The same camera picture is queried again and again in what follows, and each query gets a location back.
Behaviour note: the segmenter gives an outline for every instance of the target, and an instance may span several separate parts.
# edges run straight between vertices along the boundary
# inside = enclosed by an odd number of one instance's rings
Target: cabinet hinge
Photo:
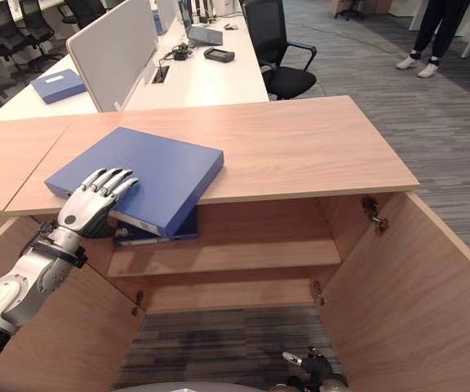
[[[135,307],[131,310],[131,315],[136,316],[139,314],[139,309],[140,309],[140,304],[143,301],[144,298],[144,292],[139,290],[137,294],[135,294]]]
[[[326,303],[324,301],[324,297],[322,296],[322,287],[318,280],[313,280],[313,295],[315,296],[315,300],[318,301],[320,306],[323,306]]]
[[[375,225],[375,232],[378,236],[381,236],[387,229],[389,229],[391,223],[389,220],[379,217],[379,204],[376,201],[376,198],[365,196],[362,198],[361,202],[367,218],[373,222],[373,225]]]

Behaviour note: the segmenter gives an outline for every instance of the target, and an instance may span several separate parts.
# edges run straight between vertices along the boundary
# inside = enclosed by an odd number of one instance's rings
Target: chair armrest
[[[66,4],[60,4],[58,5],[56,8],[57,8],[57,11],[59,11],[59,13],[61,14],[61,16],[63,16],[64,18],[66,18],[67,16],[69,16],[69,14],[65,14],[63,12],[63,7],[67,7]]]
[[[270,63],[268,61],[265,61],[265,60],[261,60],[261,59],[257,59],[259,61],[259,65],[261,67],[269,67],[271,68],[271,72],[275,73],[277,72],[277,66],[273,63]]]
[[[288,46],[288,47],[298,47],[298,48],[300,48],[300,49],[305,49],[305,50],[311,52],[311,57],[309,57],[308,63],[307,63],[306,66],[304,67],[304,71],[308,69],[309,65],[311,64],[311,62],[313,61],[313,59],[314,59],[315,56],[317,55],[317,48],[316,48],[316,47],[312,47],[311,45],[306,45],[305,43],[301,43],[301,42],[288,42],[288,43],[287,43],[287,46]]]

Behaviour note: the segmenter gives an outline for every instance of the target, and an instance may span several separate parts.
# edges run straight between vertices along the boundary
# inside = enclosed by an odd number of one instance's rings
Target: black pants
[[[422,51],[431,42],[437,29],[437,37],[432,45],[432,55],[445,55],[454,33],[462,21],[470,0],[429,0],[428,9],[423,16],[422,25],[415,42],[415,50]]]

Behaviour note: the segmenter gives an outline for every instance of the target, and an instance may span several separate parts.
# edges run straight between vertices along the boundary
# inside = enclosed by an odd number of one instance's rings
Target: person's leg
[[[421,57],[420,52],[431,42],[432,35],[444,17],[447,2],[448,0],[429,0],[413,51],[405,60],[397,64],[398,69],[409,69],[416,66]]]
[[[428,9],[425,11],[422,25],[416,38],[414,51],[420,53],[431,42],[432,35],[446,14],[449,1],[451,0],[429,0]]]
[[[445,9],[443,21],[432,45],[432,56],[442,57],[453,41],[454,33],[462,22],[463,15],[469,6],[470,0],[449,0]]]
[[[430,78],[440,66],[440,58],[445,55],[453,41],[454,33],[462,22],[463,15],[469,6],[470,0],[449,0],[446,6],[444,19],[441,21],[437,37],[432,45],[432,57],[425,69],[418,76],[421,78]]]

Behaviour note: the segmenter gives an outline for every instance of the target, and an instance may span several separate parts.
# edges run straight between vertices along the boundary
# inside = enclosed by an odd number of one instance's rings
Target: white sneaker
[[[433,76],[436,72],[438,72],[438,65],[429,63],[427,67],[419,72],[418,77],[427,79]]]
[[[414,68],[416,66],[416,63],[418,63],[418,60],[415,60],[411,56],[408,56],[405,60],[397,64],[397,69]]]

